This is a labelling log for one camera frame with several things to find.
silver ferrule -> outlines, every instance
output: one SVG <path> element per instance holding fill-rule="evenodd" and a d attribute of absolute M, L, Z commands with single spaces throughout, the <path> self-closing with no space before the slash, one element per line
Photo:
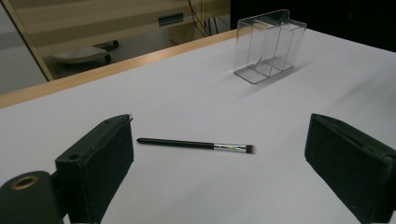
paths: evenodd
<path fill-rule="evenodd" d="M 247 146 L 244 145 L 229 145 L 229 144 L 215 144 L 215 150 L 233 151 L 233 152 L 247 152 Z"/>

brush bristles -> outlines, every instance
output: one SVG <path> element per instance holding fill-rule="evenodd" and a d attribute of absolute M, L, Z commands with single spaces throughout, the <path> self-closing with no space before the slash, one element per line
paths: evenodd
<path fill-rule="evenodd" d="M 256 152 L 257 152 L 257 150 L 254 146 L 252 146 L 252 145 L 247 146 L 247 153 L 254 155 L 254 154 L 256 154 Z"/>

white table surface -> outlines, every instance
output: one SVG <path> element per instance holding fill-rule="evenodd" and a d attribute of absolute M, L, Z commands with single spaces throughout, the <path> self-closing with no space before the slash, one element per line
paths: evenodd
<path fill-rule="evenodd" d="M 359 223 L 305 160 L 309 119 L 340 119 L 396 148 L 396 54 L 307 30 L 295 67 L 253 85 L 233 74 L 234 47 L 231 39 L 1 109 L 0 183 L 52 174 L 99 122 L 131 113 L 134 139 L 258 153 L 134 142 L 102 223 Z"/>

brass screw hole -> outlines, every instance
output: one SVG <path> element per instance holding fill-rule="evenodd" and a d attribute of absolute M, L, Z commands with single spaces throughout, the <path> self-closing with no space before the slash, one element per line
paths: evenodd
<path fill-rule="evenodd" d="M 28 175 L 12 183 L 11 188 L 14 190 L 27 189 L 38 181 L 38 176 Z"/>

wall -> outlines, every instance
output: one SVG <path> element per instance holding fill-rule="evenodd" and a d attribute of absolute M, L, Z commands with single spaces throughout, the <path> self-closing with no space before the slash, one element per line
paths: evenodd
<path fill-rule="evenodd" d="M 0 94 L 45 82 L 34 57 L 0 5 Z"/>

